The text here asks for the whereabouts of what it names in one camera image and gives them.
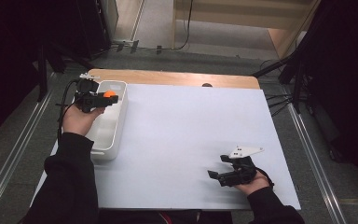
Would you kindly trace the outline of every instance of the white tabletop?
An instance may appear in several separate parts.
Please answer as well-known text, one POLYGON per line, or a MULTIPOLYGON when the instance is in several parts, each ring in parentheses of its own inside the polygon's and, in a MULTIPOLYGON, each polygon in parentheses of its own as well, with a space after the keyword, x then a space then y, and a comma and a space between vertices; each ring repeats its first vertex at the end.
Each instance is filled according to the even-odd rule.
POLYGON ((129 84, 127 93, 118 155, 94 161, 100 207, 250 209, 245 195, 207 173, 232 171, 220 155, 248 146, 265 149, 253 162, 283 204, 300 209, 263 91, 129 84))

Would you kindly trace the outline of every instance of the hand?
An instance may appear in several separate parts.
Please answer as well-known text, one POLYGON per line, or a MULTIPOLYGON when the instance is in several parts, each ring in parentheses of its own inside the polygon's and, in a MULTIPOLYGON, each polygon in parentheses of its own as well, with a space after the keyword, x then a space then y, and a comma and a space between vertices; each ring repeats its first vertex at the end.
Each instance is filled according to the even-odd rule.
POLYGON ((249 184, 242 184, 234 186, 236 189, 239 189, 246 195, 250 195, 251 193, 257 191, 258 189, 263 189, 265 187, 269 187, 269 181, 267 178, 257 171, 255 174, 255 178, 249 184))
POLYGON ((72 105, 63 117, 62 129, 65 133, 77 133, 85 136, 89 132, 92 122, 103 114, 104 110, 104 107, 95 108, 89 113, 84 113, 75 105, 72 105))

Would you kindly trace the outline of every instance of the wooden board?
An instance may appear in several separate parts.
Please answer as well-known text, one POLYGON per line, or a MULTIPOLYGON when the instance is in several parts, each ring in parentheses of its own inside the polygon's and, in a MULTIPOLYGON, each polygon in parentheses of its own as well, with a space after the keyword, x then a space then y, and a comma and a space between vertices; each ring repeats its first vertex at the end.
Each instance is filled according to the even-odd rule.
POLYGON ((110 69, 92 69, 89 74, 101 77, 101 80, 120 80, 132 84, 202 86, 209 83, 213 87, 260 89, 255 77, 110 69))
POLYGON ((115 40, 133 40, 144 0, 116 0, 118 22, 115 40))
MULTIPOLYGON (((268 28, 279 58, 289 54, 301 31, 306 30, 320 0, 198 0, 193 3, 192 21, 268 28)), ((175 21, 187 20, 190 0, 174 0, 172 48, 175 21)))

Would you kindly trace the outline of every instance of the black cable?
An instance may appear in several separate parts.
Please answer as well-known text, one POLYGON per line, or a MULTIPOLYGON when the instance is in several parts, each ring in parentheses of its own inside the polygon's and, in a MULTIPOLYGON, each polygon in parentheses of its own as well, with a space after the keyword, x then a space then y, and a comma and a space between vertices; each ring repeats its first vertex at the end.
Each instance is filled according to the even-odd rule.
POLYGON ((183 44, 181 47, 173 49, 173 50, 180 50, 182 49, 188 42, 188 39, 190 38, 190 21, 191 21, 191 12, 193 11, 193 2, 194 0, 191 0, 190 2, 190 10, 188 11, 188 20, 187 20, 187 37, 185 44, 183 44))
MULTIPOLYGON (((188 19, 187 19, 187 29, 185 28, 186 31, 186 41, 185 44, 183 44, 181 47, 176 48, 176 49, 151 49, 151 48, 142 48, 142 47, 136 47, 137 49, 151 49, 151 50, 181 50, 188 42, 188 39, 190 38, 190 21, 191 21, 191 13, 193 11, 193 2, 194 0, 191 0, 190 2, 190 10, 188 12, 188 19)), ((132 48, 131 46, 123 46, 123 48, 132 48)))
POLYGON ((260 71, 257 71, 255 73, 251 74, 250 76, 260 78, 260 77, 264 76, 265 74, 282 67, 283 65, 289 63, 293 59, 293 57, 295 56, 295 52, 293 52, 289 56, 277 61, 276 63, 273 63, 272 65, 269 65, 269 66, 263 68, 263 70, 260 70, 260 71))
POLYGON ((292 101, 287 102, 286 104, 284 104, 284 106, 282 106, 281 108, 279 108, 277 111, 275 111, 273 114, 271 114, 272 117, 276 116, 277 114, 279 114, 281 111, 284 110, 285 107, 287 107, 290 103, 292 103, 292 101))
POLYGON ((61 102, 61 108, 60 108, 60 116, 58 118, 58 130, 57 130, 57 139, 58 139, 58 143, 60 143, 60 140, 61 140, 61 136, 62 136, 62 122, 63 122, 63 116, 64 114, 66 113, 66 110, 71 106, 69 105, 65 112, 63 111, 64 107, 65 107, 65 100, 66 100, 66 94, 68 93, 69 91, 69 88, 71 87, 72 84, 74 83, 78 83, 78 79, 73 79, 71 80, 65 87, 65 90, 63 92, 63 96, 62 96, 62 102, 61 102))
POLYGON ((276 98, 276 97, 289 97, 289 96, 292 96, 293 94, 281 94, 281 95, 268 95, 266 94, 266 96, 269 96, 269 98, 266 98, 266 100, 271 100, 273 98, 276 98))
MULTIPOLYGON (((266 63, 266 62, 269 62, 269 61, 273 61, 272 59, 268 59, 268 60, 265 60, 264 62, 262 62, 260 64, 260 67, 259 67, 259 71, 261 71, 262 67, 263 67, 263 64, 266 63)), ((276 63, 280 63, 281 66, 283 66, 283 63, 281 62, 281 60, 277 60, 276 63)), ((280 67, 277 67, 276 69, 278 69, 280 72, 282 72, 281 68, 280 67)))
POLYGON ((185 29, 185 32, 187 34, 187 29, 186 29, 186 20, 185 20, 185 6, 182 2, 182 11, 183 11, 183 28, 185 29))
POLYGON ((290 103, 290 102, 292 102, 292 98, 284 99, 284 100, 282 100, 282 101, 280 101, 280 102, 278 102, 278 103, 274 103, 274 104, 268 105, 268 108, 272 108, 272 107, 274 107, 274 106, 276 106, 276 105, 281 105, 281 104, 283 104, 283 103, 290 103))
POLYGON ((73 103, 69 104, 69 105, 66 107, 65 111, 63 111, 62 117, 65 117, 66 111, 68 111, 68 109, 69 109, 72 105, 74 105, 75 103, 77 103, 77 101, 79 101, 79 99, 80 99, 80 98, 78 98, 77 100, 75 100, 73 103))
POLYGON ((310 90, 308 89, 308 86, 310 85, 310 82, 311 82, 311 77, 308 76, 307 74, 304 74, 303 76, 303 85, 301 86, 301 88, 306 91, 307 93, 310 92, 310 90))

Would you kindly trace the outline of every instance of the gray floor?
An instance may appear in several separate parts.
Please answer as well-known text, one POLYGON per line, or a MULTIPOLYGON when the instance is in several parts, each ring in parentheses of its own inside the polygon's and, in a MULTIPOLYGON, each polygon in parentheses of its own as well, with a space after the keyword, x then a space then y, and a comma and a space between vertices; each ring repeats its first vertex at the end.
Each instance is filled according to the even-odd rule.
MULTIPOLYGON (((141 35, 150 36, 150 34, 142 34, 140 30, 137 32, 140 44, 152 39, 149 37, 141 39, 141 35)), ((245 35, 245 39, 252 39, 252 33, 245 35)), ((218 45, 219 38, 211 40, 211 44, 218 45)), ((271 42, 268 41, 268 37, 264 36, 263 38, 265 39, 263 46, 253 45, 251 47, 253 51, 248 50, 249 54, 246 54, 246 51, 237 53, 234 50, 228 55, 221 55, 221 52, 227 49, 226 47, 223 47, 224 50, 211 49, 208 46, 200 46, 194 49, 198 45, 197 41, 191 42, 194 39, 190 38, 190 49, 194 50, 192 52, 189 50, 186 52, 163 51, 160 55, 157 55, 153 50, 138 49, 136 53, 131 54, 129 49, 124 49, 121 52, 110 51, 102 54, 92 63, 97 67, 112 69, 143 69, 246 76, 258 71, 265 60, 276 59, 276 55, 274 56, 264 51, 264 49, 271 50, 273 47, 271 42)), ((150 46, 156 45, 156 43, 161 42, 153 42, 150 46)), ((226 43, 226 41, 220 39, 219 43, 226 43)), ((272 63, 272 61, 264 63, 263 67, 269 63, 272 63)), ((50 154, 56 139, 56 120, 59 108, 54 104, 61 101, 64 86, 69 80, 77 77, 80 73, 86 72, 77 63, 67 63, 67 66, 65 74, 53 75, 53 79, 49 84, 51 98, 46 110, 35 126, 34 132, 21 155, 21 160, 0 197, 0 224, 16 223, 26 213, 30 205, 34 195, 34 188, 43 172, 43 161, 50 154)), ((279 74, 280 72, 276 70, 259 79, 260 86, 265 94, 282 94, 282 85, 277 81, 279 74)), ((28 118, 30 118, 34 108, 37 106, 35 102, 37 94, 38 89, 35 88, 0 129, 0 170, 4 166, 10 151, 15 146, 28 118)), ((315 119, 309 115, 303 105, 301 105, 301 112, 312 144, 317 151, 329 183, 333 186, 334 192, 340 201, 347 223, 358 223, 358 201, 350 200, 358 200, 358 169, 350 163, 331 161, 328 155, 328 145, 325 143, 315 119)), ((300 214, 307 223, 333 223, 289 109, 286 107, 281 113, 273 117, 273 121, 297 189, 298 199, 302 207, 300 214)), ((235 211, 233 212, 233 218, 236 224, 247 223, 252 220, 252 213, 235 211)))

